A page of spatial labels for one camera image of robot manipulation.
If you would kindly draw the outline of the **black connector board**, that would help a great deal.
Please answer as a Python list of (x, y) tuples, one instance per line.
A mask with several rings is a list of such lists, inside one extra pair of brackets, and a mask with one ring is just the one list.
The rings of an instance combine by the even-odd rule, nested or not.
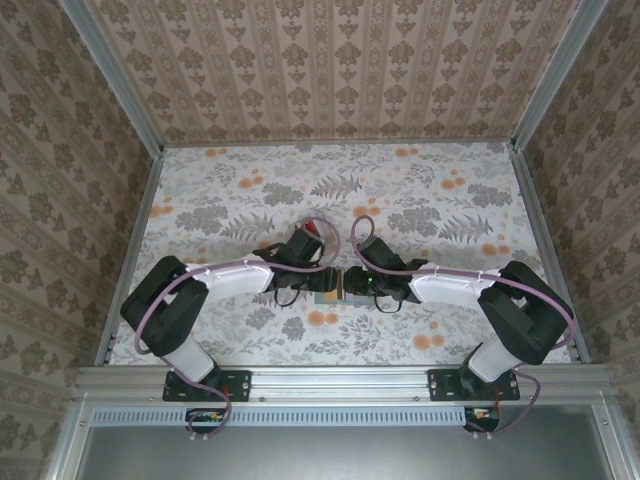
[(492, 433), (498, 429), (500, 410), (498, 407), (465, 407), (463, 428), (471, 433)]
[(218, 408), (192, 408), (185, 413), (185, 428), (192, 435), (210, 435), (224, 421), (226, 409)]

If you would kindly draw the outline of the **aluminium lower frame profile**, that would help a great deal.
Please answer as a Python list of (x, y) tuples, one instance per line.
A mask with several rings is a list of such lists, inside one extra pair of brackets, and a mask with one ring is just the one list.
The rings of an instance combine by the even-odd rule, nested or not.
[(71, 401), (49, 463), (45, 480), (78, 480), (87, 446), (94, 407), (87, 394), (76, 394)]
[(612, 479), (633, 480), (630, 467), (627, 465), (620, 434), (616, 430), (610, 407), (604, 397), (592, 405), (592, 412)]

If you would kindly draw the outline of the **slanted aluminium frame post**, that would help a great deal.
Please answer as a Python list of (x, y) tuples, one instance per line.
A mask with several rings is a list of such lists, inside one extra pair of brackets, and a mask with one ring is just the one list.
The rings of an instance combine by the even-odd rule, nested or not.
[(85, 43), (94, 62), (113, 91), (120, 106), (135, 129), (140, 141), (153, 161), (162, 155), (164, 141), (159, 129), (146, 112), (132, 80), (126, 74), (124, 63), (117, 58), (106, 34), (91, 12), (88, 0), (59, 0)]
[(512, 135), (515, 151), (523, 150), (550, 108), (577, 56), (602, 15), (607, 0), (581, 0), (547, 65), (540, 83)]

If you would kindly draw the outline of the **long aluminium mounting rail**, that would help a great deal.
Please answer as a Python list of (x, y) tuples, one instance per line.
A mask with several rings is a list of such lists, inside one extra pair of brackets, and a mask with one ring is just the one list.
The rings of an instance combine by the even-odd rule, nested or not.
[[(409, 405), (430, 401), (428, 366), (247, 369), (252, 372), (252, 405)], [(87, 394), (95, 405), (159, 405), (167, 373), (166, 367), (150, 365), (82, 368), (72, 398)], [(521, 369), (519, 405), (533, 396), (534, 380), (541, 384), (540, 405), (594, 404), (614, 394), (602, 365), (543, 364)]]

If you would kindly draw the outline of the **aluminium table side rail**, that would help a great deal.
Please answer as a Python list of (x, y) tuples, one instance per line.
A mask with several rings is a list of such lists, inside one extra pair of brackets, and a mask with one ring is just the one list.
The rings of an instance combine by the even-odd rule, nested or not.
[(161, 151), (151, 163), (149, 176), (145, 184), (141, 203), (131, 231), (131, 238), (126, 250), (118, 282), (106, 317), (100, 344), (93, 363), (96, 367), (102, 367), (109, 363), (113, 344), (121, 322), (120, 308), (129, 292), (129, 287), (135, 272), (137, 258), (144, 238), (145, 228), (153, 205), (153, 199), (162, 173), (164, 160), (163, 154), (164, 152)]
[(523, 203), (529, 217), (547, 283), (574, 312), (576, 333), (574, 339), (568, 346), (570, 357), (573, 362), (589, 364), (592, 362), (592, 359), (579, 325), (577, 310), (571, 300), (526, 159), (522, 150), (514, 146), (511, 146), (510, 158)]

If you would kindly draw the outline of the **grey green card holder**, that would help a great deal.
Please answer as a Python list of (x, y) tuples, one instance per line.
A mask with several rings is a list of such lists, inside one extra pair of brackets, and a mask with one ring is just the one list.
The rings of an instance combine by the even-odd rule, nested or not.
[(328, 306), (345, 306), (354, 308), (369, 308), (375, 307), (374, 299), (368, 296), (354, 295), (343, 290), (337, 290), (340, 293), (341, 302), (337, 305), (328, 304), (316, 304), (316, 305), (328, 305)]

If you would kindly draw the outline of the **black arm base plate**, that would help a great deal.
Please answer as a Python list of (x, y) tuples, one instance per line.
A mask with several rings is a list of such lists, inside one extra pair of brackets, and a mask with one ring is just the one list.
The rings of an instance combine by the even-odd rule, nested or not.
[(447, 401), (515, 401), (521, 398), (512, 372), (505, 372), (492, 382), (485, 382), (470, 370), (438, 368), (427, 371), (430, 399)]
[[(219, 370), (205, 377), (200, 385), (206, 385), (223, 393), (232, 402), (247, 402), (252, 384), (250, 370)], [(162, 399), (165, 402), (223, 402), (218, 395), (194, 387), (170, 371), (165, 377)]]

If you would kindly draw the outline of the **thin aluminium table end rail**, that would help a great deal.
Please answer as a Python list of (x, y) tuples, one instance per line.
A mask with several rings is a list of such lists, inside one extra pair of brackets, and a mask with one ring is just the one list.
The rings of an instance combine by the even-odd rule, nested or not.
[(200, 143), (171, 143), (167, 142), (162, 146), (162, 150), (174, 148), (217, 148), (217, 147), (282, 147), (282, 146), (319, 146), (319, 145), (360, 145), (360, 144), (473, 144), (473, 143), (506, 143), (513, 144), (509, 137), (488, 137), (488, 138), (392, 138), (392, 139), (315, 139), (315, 140), (275, 140), (275, 141), (247, 141), (247, 142), (200, 142)]

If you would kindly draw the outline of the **grey metal panel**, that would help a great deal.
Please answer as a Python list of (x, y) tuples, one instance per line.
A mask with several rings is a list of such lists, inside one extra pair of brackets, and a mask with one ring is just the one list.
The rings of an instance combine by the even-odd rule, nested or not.
[(613, 480), (583, 428), (575, 440), (455, 428), (236, 427), (208, 440), (176, 428), (98, 428), (79, 480)]

